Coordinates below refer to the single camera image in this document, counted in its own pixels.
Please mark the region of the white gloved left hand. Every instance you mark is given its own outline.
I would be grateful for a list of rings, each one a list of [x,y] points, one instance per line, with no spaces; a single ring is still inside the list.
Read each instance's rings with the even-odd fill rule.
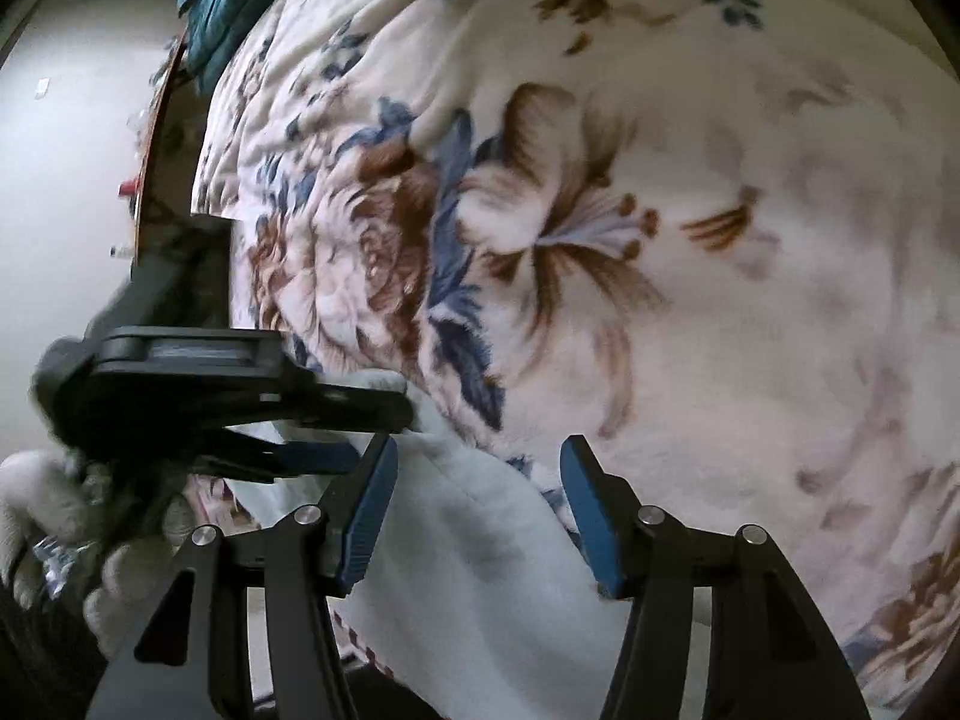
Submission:
[[[161,484],[160,495],[121,534],[119,515],[127,505],[96,504],[93,489],[71,476],[70,461],[29,450],[2,461],[2,596],[13,603],[11,622],[21,639],[26,614],[41,608],[43,566],[32,546],[50,536],[69,548],[88,546],[94,561],[82,570],[83,587],[60,595],[98,650],[114,658],[167,571],[172,556],[197,525],[180,479]]]

